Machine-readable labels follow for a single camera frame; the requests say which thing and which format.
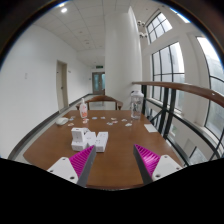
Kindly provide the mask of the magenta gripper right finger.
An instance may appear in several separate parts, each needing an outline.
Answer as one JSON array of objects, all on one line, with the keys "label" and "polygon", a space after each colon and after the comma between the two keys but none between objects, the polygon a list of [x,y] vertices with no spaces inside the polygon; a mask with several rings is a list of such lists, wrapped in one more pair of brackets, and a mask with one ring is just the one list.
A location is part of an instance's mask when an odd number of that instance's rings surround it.
[{"label": "magenta gripper right finger", "polygon": [[133,154],[145,185],[182,169],[170,156],[159,156],[137,144],[134,145]]}]

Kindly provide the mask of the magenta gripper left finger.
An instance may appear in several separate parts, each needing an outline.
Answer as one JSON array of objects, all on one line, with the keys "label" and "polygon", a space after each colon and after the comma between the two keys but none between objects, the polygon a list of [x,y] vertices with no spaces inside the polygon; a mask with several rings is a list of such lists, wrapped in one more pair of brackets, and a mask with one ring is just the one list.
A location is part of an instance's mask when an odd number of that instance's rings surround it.
[{"label": "magenta gripper left finger", "polygon": [[61,157],[48,169],[48,172],[85,187],[95,157],[96,148],[90,146],[70,158]]}]

